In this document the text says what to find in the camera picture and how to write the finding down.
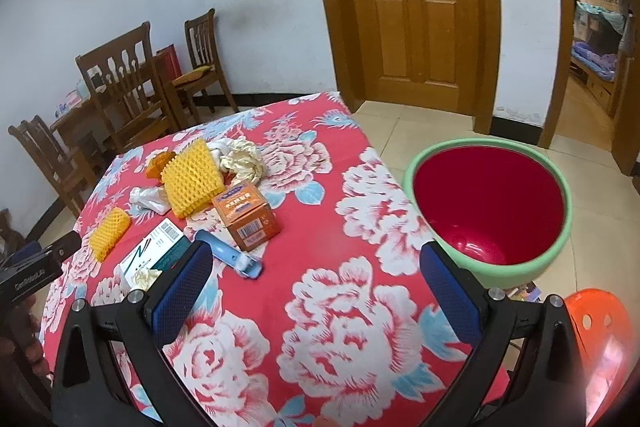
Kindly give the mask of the small cream paper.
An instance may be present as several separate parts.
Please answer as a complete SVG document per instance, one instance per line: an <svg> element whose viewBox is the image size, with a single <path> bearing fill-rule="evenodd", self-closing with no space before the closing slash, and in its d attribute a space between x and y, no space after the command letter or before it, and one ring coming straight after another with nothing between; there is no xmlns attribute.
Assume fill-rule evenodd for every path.
<svg viewBox="0 0 640 427"><path fill-rule="evenodd" d="M155 269L140 269L134 272L131 277L129 286L131 289L140 289L140 291L148 291L155 281L162 275L162 271Z"/></svg>

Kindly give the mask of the small yellow foam net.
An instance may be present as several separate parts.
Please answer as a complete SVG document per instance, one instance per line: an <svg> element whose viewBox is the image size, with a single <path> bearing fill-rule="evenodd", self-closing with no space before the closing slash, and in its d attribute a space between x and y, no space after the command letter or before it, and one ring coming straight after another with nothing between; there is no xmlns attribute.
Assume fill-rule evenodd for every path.
<svg viewBox="0 0 640 427"><path fill-rule="evenodd" d="M114 207L107 213L89 239L89 247L97 262L106 259L130 225L131 218L122 208Z"/></svg>

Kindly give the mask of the white teal carton box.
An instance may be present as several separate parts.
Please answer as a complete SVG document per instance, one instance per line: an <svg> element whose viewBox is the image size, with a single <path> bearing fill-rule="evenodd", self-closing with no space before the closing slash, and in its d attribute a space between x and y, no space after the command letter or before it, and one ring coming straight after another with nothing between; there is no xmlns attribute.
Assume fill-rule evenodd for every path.
<svg viewBox="0 0 640 427"><path fill-rule="evenodd" d="M143 268L166 271L177 262L189 245L189 239L183 231L166 218L119 262L119 274L131 289L129 283L134 272Z"/></svg>

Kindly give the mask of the blue plastic clip tool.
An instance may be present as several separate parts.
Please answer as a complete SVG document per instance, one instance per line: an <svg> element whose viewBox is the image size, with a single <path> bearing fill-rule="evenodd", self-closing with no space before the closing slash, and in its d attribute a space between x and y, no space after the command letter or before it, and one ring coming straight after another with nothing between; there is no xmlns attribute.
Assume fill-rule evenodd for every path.
<svg viewBox="0 0 640 427"><path fill-rule="evenodd" d="M259 259L242 253L242 251L238 251L227 243L224 243L221 239L218 239L217 236L209 231L198 230L195 233L194 239L207 244L213 257L221 261L224 265L228 265L228 267L238 273L240 277L256 280L257 277L262 274L262 262Z"/></svg>

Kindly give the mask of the clear plastic bag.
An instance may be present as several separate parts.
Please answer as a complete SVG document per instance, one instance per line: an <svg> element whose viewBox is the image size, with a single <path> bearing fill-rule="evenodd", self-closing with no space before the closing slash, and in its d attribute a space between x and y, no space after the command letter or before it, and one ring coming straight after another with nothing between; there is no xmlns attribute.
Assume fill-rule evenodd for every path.
<svg viewBox="0 0 640 427"><path fill-rule="evenodd" d="M129 193L131 205L150 210L163 216L171 210L168 196L163 186L133 187Z"/></svg>

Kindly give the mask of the orange cardboard box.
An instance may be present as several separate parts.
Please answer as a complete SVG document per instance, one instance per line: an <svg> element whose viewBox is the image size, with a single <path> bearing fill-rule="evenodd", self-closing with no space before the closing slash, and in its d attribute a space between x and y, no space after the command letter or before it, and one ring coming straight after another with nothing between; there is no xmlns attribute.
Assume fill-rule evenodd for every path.
<svg viewBox="0 0 640 427"><path fill-rule="evenodd" d="M250 182L240 182L213 199L214 208L241 251L252 251L281 232L265 196Z"/></svg>

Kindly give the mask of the large yellow foam net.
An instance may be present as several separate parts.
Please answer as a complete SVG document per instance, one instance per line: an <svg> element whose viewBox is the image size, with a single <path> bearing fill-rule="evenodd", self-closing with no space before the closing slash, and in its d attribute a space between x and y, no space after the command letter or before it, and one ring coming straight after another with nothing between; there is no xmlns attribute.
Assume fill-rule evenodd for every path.
<svg viewBox="0 0 640 427"><path fill-rule="evenodd" d="M174 215L186 219L222 193L224 177L202 139L196 139L162 170L162 180Z"/></svg>

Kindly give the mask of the cream cloth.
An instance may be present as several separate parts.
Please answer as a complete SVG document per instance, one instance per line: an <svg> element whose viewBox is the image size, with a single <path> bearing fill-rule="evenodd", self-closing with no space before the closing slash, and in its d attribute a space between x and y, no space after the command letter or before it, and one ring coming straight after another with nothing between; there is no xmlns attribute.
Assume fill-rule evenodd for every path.
<svg viewBox="0 0 640 427"><path fill-rule="evenodd" d="M206 143L214 163L222 174L230 174L231 184L250 182L257 185L265 174L265 163L258 146L241 135L219 138Z"/></svg>

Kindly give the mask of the orange plastic stool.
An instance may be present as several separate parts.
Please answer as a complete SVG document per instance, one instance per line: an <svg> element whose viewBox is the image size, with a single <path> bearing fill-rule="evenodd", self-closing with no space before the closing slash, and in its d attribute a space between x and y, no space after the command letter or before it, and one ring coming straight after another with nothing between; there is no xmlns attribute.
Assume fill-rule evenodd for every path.
<svg viewBox="0 0 640 427"><path fill-rule="evenodd" d="M631 368L634 328L623 303L609 291L587 288L564 300L586 379L586 425L612 405Z"/></svg>

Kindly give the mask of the books under bin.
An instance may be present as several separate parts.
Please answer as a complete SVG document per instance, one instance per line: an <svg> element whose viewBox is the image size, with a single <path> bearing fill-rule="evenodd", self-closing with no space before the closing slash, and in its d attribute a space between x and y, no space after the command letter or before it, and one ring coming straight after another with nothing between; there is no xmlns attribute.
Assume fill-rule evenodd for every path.
<svg viewBox="0 0 640 427"><path fill-rule="evenodd" d="M513 301L523 301L523 303L541 303L541 290L534 283L529 282L506 290L506 295Z"/></svg>

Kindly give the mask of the left wooden chair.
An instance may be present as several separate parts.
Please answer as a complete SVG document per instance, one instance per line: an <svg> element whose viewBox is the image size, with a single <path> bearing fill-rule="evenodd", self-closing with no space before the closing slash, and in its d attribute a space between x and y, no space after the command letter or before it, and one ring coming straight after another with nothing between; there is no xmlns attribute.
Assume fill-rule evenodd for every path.
<svg viewBox="0 0 640 427"><path fill-rule="evenodd" d="M11 124L8 132L26 150L73 216L78 218L85 206L82 190L96 185L96 173L81 149L64 150L39 115L32 120L22 120L17 126Z"/></svg>

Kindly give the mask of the wooden chair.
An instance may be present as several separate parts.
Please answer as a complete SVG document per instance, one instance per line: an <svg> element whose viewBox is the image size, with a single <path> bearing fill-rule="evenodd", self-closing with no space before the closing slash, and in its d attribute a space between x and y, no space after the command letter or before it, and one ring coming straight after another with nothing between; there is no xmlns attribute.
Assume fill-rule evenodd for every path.
<svg viewBox="0 0 640 427"><path fill-rule="evenodd" d="M209 9L205 14L186 20L184 22L184 35L186 36L186 48L192 65L191 72L184 74L171 83L178 93L183 95L188 104L188 109L195 122L201 122L200 115L195 104L195 95L200 92L205 98L205 104L211 112L214 104L209 101L207 88L218 83L229 106L234 113L239 112L238 104L229 89L226 76L222 70L221 61L217 49L215 35L215 10Z"/></svg>
<svg viewBox="0 0 640 427"><path fill-rule="evenodd" d="M64 150L39 115L32 120L22 120L17 126L11 124L8 132L26 150L73 216L78 218L85 206L82 190L96 185L96 173L81 149Z"/></svg>
<svg viewBox="0 0 640 427"><path fill-rule="evenodd" d="M123 154L179 129L154 62L150 23L78 55L75 63L109 150Z"/></svg>

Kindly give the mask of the wooden dining table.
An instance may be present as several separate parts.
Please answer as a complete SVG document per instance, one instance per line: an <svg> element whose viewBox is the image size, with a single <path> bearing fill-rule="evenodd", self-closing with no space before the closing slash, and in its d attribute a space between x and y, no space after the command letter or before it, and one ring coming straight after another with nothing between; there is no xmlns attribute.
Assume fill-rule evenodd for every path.
<svg viewBox="0 0 640 427"><path fill-rule="evenodd" d="M81 135L90 131L94 105L90 100L82 101L51 124L50 130L57 134L67 148L75 147Z"/></svg>

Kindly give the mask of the red floral tablecloth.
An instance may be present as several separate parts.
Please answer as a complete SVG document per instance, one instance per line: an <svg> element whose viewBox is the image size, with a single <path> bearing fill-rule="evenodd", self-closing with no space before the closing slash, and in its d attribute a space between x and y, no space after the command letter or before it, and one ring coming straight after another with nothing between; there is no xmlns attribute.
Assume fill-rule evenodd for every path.
<svg viewBox="0 0 640 427"><path fill-rule="evenodd" d="M259 190L280 225L258 246L254 280L215 262L177 339L164 350L221 426L415 426L433 410L469 349L419 270L431 237L390 170L335 93L237 113L117 156L75 223L88 239L107 213L130 216L104 260L84 246L43 307L40 338L58 351L72 302L125 297L124 260L160 225L129 196L159 153L198 140L245 138L262 154Z"/></svg>

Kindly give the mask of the red bin green rim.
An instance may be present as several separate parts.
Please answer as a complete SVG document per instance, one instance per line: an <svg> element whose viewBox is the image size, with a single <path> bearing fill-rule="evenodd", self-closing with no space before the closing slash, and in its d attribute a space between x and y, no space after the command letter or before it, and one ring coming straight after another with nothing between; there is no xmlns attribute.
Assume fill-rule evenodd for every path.
<svg viewBox="0 0 640 427"><path fill-rule="evenodd" d="M570 236L565 176L520 143L489 136L436 143L413 158L402 187L435 241L485 287L533 282Z"/></svg>

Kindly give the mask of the near wooden chair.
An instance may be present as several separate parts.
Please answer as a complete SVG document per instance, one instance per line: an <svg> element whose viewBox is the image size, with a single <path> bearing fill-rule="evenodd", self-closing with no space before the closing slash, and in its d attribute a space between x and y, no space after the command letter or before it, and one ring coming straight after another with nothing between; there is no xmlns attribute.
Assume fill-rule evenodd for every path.
<svg viewBox="0 0 640 427"><path fill-rule="evenodd" d="M109 150L123 154L179 129L154 62L150 23L78 55L75 63Z"/></svg>

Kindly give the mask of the red bag on chair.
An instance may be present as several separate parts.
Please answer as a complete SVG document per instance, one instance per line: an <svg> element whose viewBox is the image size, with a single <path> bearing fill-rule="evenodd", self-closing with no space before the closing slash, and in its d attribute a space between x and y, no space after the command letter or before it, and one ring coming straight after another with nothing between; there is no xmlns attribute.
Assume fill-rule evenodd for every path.
<svg viewBox="0 0 640 427"><path fill-rule="evenodd" d="M171 82L182 76L182 69L173 44L158 50L155 55L157 74L163 83Z"/></svg>

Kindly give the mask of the far wooden chair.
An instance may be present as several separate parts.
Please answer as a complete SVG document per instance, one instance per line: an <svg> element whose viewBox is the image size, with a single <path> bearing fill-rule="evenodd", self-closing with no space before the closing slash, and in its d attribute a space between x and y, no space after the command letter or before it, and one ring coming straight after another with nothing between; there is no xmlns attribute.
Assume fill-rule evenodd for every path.
<svg viewBox="0 0 640 427"><path fill-rule="evenodd" d="M214 104L209 101L207 88L218 83L229 106L234 113L239 112L238 104L229 89L226 76L222 70L221 61L217 49L215 35L215 10L209 9L205 14L186 20L184 22L184 35L186 36L186 48L192 65L191 72L184 74L171 83L178 93L183 95L188 104L188 109L195 122L201 122L200 115L195 104L195 95L200 92L205 98L205 104L211 112Z"/></svg>

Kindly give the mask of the bunk bed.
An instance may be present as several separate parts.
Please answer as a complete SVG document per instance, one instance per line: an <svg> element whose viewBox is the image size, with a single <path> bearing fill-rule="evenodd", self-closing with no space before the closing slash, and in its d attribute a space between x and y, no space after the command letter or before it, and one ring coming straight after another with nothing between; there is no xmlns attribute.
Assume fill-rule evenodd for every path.
<svg viewBox="0 0 640 427"><path fill-rule="evenodd" d="M632 28L630 0L574 0L572 67L613 118L630 57L623 44Z"/></svg>

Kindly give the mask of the wooden panel door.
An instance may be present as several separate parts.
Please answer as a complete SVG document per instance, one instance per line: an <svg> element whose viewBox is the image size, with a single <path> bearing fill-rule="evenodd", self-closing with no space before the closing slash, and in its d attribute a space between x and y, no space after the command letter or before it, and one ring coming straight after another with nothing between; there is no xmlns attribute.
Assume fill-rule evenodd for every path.
<svg viewBox="0 0 640 427"><path fill-rule="evenodd" d="M500 0L323 0L337 88L365 101L469 115L487 133L497 91Z"/></svg>

